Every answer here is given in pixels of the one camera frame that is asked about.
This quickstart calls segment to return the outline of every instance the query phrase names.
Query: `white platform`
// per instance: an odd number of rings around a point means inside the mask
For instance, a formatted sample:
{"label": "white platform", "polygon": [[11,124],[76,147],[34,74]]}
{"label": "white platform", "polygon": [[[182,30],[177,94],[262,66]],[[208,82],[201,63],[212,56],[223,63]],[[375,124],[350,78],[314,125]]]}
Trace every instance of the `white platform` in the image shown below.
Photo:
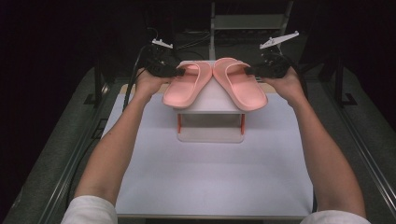
{"label": "white platform", "polygon": [[[247,114],[241,144],[183,143],[176,112],[156,94],[148,103],[116,204],[123,217],[305,217],[313,188],[297,121],[286,101]],[[122,110],[113,107],[105,132]]]}

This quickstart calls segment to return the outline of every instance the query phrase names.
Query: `white surface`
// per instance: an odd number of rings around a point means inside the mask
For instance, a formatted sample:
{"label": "white surface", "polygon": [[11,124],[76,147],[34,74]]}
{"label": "white surface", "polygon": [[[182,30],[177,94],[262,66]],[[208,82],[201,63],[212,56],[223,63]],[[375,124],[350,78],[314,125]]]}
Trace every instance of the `white surface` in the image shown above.
{"label": "white surface", "polygon": [[240,114],[184,114],[177,138],[181,142],[241,143]]}
{"label": "white surface", "polygon": [[[105,132],[120,116],[120,94]],[[177,113],[148,103],[116,204],[119,216],[305,217],[313,188],[292,109],[277,94],[246,117],[241,144],[182,143]]]}

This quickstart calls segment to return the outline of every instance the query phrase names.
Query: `pink slipper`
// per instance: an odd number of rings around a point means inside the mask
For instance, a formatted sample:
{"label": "pink slipper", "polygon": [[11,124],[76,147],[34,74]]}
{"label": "pink slipper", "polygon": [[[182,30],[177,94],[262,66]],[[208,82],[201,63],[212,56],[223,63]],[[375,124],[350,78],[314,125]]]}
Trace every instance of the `pink slipper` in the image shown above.
{"label": "pink slipper", "polygon": [[264,107],[268,100],[256,78],[245,73],[245,67],[250,66],[233,58],[218,59],[213,64],[213,76],[238,108],[251,111]]}
{"label": "pink slipper", "polygon": [[189,107],[201,89],[212,78],[212,67],[206,62],[182,63],[183,77],[176,77],[163,94],[163,103],[174,108]]}

